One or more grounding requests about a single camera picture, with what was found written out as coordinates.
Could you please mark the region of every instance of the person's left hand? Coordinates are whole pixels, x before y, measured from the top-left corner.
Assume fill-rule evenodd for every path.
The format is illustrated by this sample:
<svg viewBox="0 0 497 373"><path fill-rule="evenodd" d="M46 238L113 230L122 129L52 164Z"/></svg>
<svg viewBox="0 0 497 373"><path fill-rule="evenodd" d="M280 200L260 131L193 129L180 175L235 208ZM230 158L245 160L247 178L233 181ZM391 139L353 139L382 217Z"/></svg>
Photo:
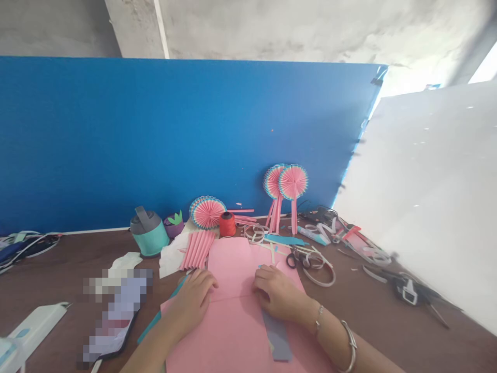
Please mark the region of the person's left hand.
<svg viewBox="0 0 497 373"><path fill-rule="evenodd" d="M197 269L186 278L166 314L162 316L169 325L168 332L175 333L177 342L202 321L209 306L207 292L211 286L219 287L212 273L208 270Z"/></svg>

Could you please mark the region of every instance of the bangle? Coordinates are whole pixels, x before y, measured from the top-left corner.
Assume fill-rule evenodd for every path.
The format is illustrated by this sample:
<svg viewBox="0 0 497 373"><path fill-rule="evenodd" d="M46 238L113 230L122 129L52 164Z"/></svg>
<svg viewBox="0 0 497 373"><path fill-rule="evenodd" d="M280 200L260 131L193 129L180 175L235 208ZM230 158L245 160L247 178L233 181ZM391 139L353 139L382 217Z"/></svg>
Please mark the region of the bangle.
<svg viewBox="0 0 497 373"><path fill-rule="evenodd" d="M318 311L318 314L317 314L317 319L316 319L316 338L317 338L317 333L319 332L319 329L321 328L321 324L319 323L319 318L321 317L321 315L323 314L323 305L319 305L319 311Z"/></svg>
<svg viewBox="0 0 497 373"><path fill-rule="evenodd" d="M350 364L349 364L347 370L339 370L338 369L338 371L340 373L350 373L350 372L352 372L354 370L354 366L356 365L357 344L356 344L356 340L354 338L354 334L352 334L352 331L348 327L347 323L345 321L343 321L343 320L341 322L342 322L342 325L345 327L345 330L347 330L348 341L349 341L348 344L352 348L352 358L350 359Z"/></svg>

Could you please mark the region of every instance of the pink cardstock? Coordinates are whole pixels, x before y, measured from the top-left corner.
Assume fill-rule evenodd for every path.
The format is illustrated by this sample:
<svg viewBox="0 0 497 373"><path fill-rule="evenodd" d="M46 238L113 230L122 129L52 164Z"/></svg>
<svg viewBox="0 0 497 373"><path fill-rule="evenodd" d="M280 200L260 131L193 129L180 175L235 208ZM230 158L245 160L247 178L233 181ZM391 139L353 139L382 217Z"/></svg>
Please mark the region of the pink cardstock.
<svg viewBox="0 0 497 373"><path fill-rule="evenodd" d="M215 241L209 251L208 270L217 279L219 289L212 293L211 301L251 295L258 264L246 238Z"/></svg>
<svg viewBox="0 0 497 373"><path fill-rule="evenodd" d="M173 301L161 305L163 314ZM266 327L254 295L211 303L200 325L166 360L167 373L269 373L272 367Z"/></svg>
<svg viewBox="0 0 497 373"><path fill-rule="evenodd" d="M289 252L284 246L279 246L280 250ZM274 255L276 268L304 291L297 270L287 266L286 255ZM251 289L255 270L262 264L272 264L271 251L251 246L246 238L214 242L209 252L209 270L220 287L211 293L204 320L168 357L168 373L335 372L314 336L289 322L286 327L292 360L273 361L262 311ZM161 305L163 314L173 301L174 298Z"/></svg>

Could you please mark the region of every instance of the blue board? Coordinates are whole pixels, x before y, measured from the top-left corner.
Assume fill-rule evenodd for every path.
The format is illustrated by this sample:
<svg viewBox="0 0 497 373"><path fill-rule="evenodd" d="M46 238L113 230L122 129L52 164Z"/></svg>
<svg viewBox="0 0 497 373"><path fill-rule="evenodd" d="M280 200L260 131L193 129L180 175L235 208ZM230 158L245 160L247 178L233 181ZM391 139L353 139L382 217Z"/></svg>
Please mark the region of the blue board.
<svg viewBox="0 0 497 373"><path fill-rule="evenodd" d="M129 226L139 205L187 215L200 195L267 214L280 162L308 171L302 201L330 205L379 67L2 57L0 234Z"/></svg>

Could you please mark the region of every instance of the paper fan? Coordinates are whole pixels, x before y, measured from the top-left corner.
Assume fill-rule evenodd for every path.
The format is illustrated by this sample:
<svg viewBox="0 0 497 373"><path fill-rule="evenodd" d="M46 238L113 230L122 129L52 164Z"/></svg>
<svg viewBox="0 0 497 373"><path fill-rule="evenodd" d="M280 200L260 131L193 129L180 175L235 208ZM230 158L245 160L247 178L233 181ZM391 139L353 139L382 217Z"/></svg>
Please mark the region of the paper fan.
<svg viewBox="0 0 497 373"><path fill-rule="evenodd" d="M279 187L286 199L291 201L291 232L297 234L297 198L307 189L307 172L298 164L292 164L281 172Z"/></svg>
<svg viewBox="0 0 497 373"><path fill-rule="evenodd" d="M280 215L281 215L281 202L283 196L280 192L280 174L287 165L278 163L266 171L262 186L266 193L274 200L269 209L266 226L269 228L269 233L280 232Z"/></svg>
<svg viewBox="0 0 497 373"><path fill-rule="evenodd" d="M212 196L198 197L190 206L190 216L195 225L201 229L214 229L219 226L219 215L226 211L226 206Z"/></svg>

